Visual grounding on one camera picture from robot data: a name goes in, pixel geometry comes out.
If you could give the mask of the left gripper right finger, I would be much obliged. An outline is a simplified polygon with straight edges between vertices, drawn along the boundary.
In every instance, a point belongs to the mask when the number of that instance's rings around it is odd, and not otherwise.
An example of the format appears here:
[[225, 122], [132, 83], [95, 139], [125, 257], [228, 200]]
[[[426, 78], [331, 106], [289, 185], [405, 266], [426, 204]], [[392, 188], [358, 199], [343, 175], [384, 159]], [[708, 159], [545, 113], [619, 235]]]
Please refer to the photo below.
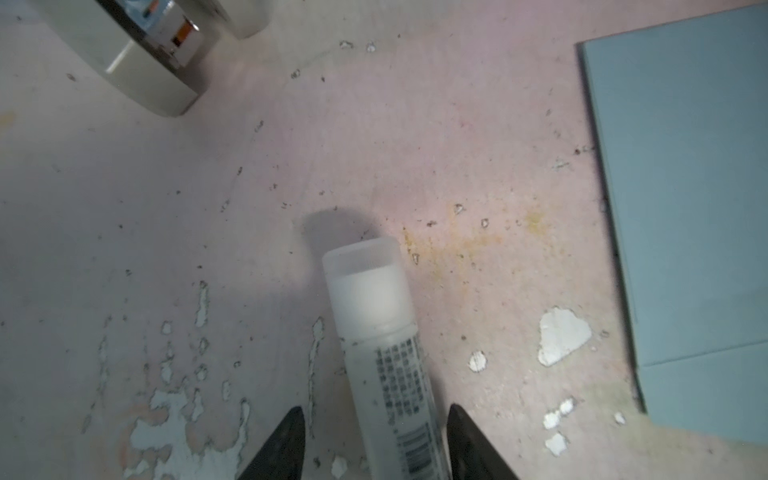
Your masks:
[[453, 480], [518, 480], [470, 415], [453, 403], [447, 417], [447, 443]]

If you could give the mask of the teal envelope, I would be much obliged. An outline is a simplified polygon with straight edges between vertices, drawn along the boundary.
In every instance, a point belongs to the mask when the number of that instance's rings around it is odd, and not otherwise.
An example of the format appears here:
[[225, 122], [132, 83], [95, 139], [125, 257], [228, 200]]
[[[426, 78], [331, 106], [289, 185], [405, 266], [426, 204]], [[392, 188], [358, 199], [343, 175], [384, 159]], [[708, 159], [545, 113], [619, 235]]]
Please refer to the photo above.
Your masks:
[[578, 47], [656, 424], [767, 441], [767, 6]]

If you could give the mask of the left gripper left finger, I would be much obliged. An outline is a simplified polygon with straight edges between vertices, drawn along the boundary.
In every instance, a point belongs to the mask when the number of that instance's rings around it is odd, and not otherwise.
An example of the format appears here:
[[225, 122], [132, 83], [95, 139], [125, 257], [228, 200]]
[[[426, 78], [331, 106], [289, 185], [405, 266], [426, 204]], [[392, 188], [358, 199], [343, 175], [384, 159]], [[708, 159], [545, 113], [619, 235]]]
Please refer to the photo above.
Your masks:
[[239, 480], [300, 480], [306, 448], [305, 416], [291, 408], [268, 437]]

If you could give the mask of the white glue stick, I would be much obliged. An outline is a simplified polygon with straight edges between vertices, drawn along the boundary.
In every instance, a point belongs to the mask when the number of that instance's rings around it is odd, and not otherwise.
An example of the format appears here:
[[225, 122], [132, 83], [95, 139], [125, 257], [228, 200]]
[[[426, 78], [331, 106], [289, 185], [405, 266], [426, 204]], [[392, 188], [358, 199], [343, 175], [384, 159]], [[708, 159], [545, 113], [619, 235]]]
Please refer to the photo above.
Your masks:
[[398, 242], [347, 245], [322, 264], [371, 476], [449, 478]]

